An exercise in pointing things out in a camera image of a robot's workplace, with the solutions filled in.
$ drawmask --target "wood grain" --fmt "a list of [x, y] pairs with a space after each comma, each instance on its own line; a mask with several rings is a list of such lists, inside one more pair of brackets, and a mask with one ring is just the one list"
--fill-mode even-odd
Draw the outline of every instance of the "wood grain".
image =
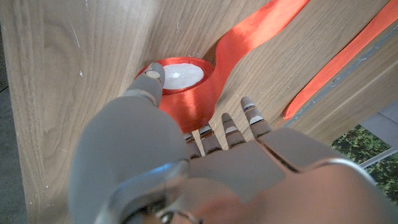
[[[379, 34], [342, 70], [357, 61], [384, 37], [398, 21]], [[398, 35], [383, 43], [377, 52], [318, 101], [297, 122], [291, 125], [326, 144], [333, 142], [381, 108], [398, 99]]]
[[[266, 2], [4, 0], [0, 19], [29, 221], [70, 222], [69, 166], [81, 130], [144, 65], [166, 57], [204, 57]], [[238, 106], [246, 95], [275, 123], [293, 96], [386, 2], [312, 0], [277, 37], [247, 54], [211, 120], [222, 145], [223, 112], [248, 138]]]

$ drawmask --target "wooden panel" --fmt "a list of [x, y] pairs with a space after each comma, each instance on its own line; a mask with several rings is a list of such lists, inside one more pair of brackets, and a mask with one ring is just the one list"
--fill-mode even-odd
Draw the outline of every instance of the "wooden panel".
[[[293, 96], [386, 2], [312, 0], [277, 37], [238, 63], [211, 124], [221, 124], [227, 111], [249, 137], [238, 106], [244, 95], [275, 123]], [[29, 221], [69, 222], [69, 165], [81, 130], [145, 64], [203, 57], [265, 3], [3, 1], [2, 34]], [[225, 146], [221, 125], [215, 131]]]
[[[398, 21], [382, 32], [342, 71], [357, 61], [360, 55], [368, 51], [375, 42], [397, 25]], [[374, 55], [366, 59], [366, 63], [350, 73], [293, 123], [291, 128], [329, 144], [398, 99], [397, 49], [398, 35], [393, 35]]]

